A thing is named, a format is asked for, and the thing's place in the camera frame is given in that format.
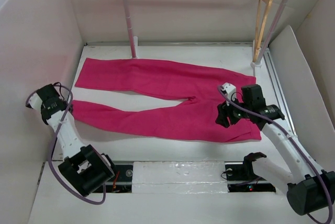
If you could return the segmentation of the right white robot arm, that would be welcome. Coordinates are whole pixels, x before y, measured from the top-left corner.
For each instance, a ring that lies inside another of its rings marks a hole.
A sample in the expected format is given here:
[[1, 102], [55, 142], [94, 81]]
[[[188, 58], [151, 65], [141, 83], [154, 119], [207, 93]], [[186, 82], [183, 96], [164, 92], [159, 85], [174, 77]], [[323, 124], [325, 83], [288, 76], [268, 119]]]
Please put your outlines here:
[[300, 216], [328, 208], [327, 223], [333, 219], [334, 172], [319, 165], [290, 130], [285, 116], [276, 105], [267, 105], [261, 86], [242, 87], [242, 100], [230, 83], [218, 87], [225, 101], [218, 105], [216, 124], [229, 128], [247, 119], [272, 142], [288, 169], [276, 165], [264, 153], [256, 152], [243, 159], [242, 173], [246, 178], [265, 179], [283, 194], [292, 210]]

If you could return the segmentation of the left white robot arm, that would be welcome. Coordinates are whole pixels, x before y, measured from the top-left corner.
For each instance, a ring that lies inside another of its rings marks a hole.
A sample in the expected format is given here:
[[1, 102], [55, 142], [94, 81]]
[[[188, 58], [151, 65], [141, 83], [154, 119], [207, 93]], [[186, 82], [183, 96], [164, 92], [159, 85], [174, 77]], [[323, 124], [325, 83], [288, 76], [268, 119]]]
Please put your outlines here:
[[116, 176], [117, 168], [108, 155], [82, 142], [72, 115], [72, 101], [63, 99], [57, 87], [66, 89], [60, 83], [48, 84], [33, 93], [27, 106], [39, 111], [43, 122], [53, 129], [53, 142], [59, 142], [63, 154], [58, 169], [75, 188], [73, 193], [85, 199], [100, 187], [105, 192], [106, 182]]

